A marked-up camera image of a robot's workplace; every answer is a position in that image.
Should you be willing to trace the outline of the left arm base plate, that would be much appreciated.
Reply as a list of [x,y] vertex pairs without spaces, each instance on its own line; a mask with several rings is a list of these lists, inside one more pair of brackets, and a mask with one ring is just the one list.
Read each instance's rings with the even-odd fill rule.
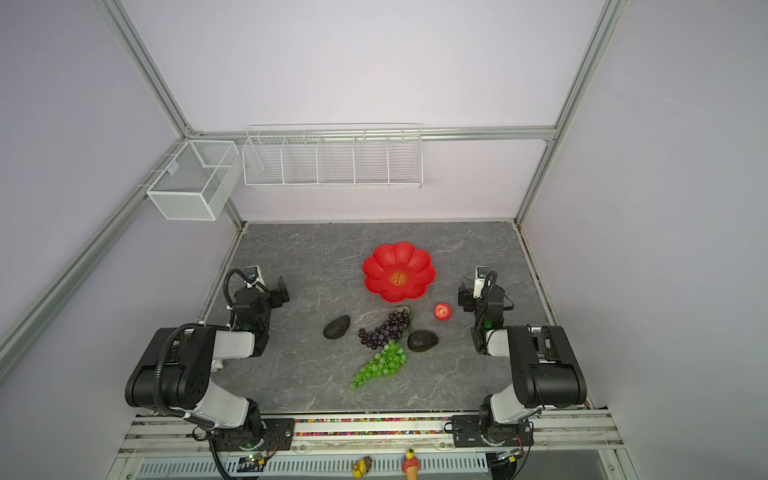
[[286,451],[291,448],[296,419],[271,417],[262,419],[254,432],[243,429],[224,429],[212,436],[219,452]]

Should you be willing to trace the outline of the green fake grape bunch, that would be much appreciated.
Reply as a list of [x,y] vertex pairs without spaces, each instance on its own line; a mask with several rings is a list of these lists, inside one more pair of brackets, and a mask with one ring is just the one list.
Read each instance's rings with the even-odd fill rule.
[[372,379],[394,376],[404,367],[407,359],[402,345],[390,341],[354,375],[350,389],[357,390]]

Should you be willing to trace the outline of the red fake apple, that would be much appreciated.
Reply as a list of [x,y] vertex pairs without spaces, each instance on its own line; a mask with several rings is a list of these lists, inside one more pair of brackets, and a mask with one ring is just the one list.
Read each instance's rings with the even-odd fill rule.
[[453,309],[447,303],[438,303],[434,307],[433,315],[438,321],[445,322],[452,318]]

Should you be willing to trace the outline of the dark avocado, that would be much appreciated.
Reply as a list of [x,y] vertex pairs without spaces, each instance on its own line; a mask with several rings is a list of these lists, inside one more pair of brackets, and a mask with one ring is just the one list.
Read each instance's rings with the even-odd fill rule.
[[407,346],[412,352],[426,352],[439,343],[439,337],[429,330],[417,330],[412,332],[407,339]]
[[348,315],[342,315],[329,322],[323,329],[323,336],[328,340],[337,340],[342,338],[351,325],[351,318]]

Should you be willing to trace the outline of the purple fake grape bunch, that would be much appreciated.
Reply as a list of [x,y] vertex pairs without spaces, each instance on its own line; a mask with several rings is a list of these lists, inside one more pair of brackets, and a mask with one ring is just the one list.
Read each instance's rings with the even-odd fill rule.
[[407,306],[398,306],[391,310],[385,320],[373,330],[361,328],[358,331],[359,342],[371,350],[383,349],[387,344],[402,340],[410,334],[412,312]]

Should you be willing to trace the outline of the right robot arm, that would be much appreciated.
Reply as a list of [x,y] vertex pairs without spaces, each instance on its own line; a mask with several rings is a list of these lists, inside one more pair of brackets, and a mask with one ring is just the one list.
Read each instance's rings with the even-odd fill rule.
[[504,324],[502,287],[491,278],[480,290],[462,285],[458,305],[474,315],[471,330],[475,351],[506,358],[511,383],[489,394],[478,410],[477,425],[459,442],[481,440],[491,446],[532,444],[532,418],[548,407],[584,405],[587,385],[565,330],[560,326]]

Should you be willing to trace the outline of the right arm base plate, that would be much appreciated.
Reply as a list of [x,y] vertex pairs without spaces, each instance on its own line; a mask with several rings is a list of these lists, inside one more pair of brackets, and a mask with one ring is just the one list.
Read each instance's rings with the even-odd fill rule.
[[444,430],[458,448],[529,447],[534,444],[531,422],[500,424],[479,414],[453,415]]

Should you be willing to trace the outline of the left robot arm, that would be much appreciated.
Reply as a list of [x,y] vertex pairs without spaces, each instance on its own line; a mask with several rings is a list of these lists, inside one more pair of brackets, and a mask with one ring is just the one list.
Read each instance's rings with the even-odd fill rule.
[[201,428],[221,451],[278,451],[290,432],[262,419],[257,402],[217,385],[225,360],[259,357],[270,338],[272,311],[290,301],[283,278],[268,288],[257,274],[232,269],[222,292],[224,325],[187,323],[156,331],[125,387],[126,403]]

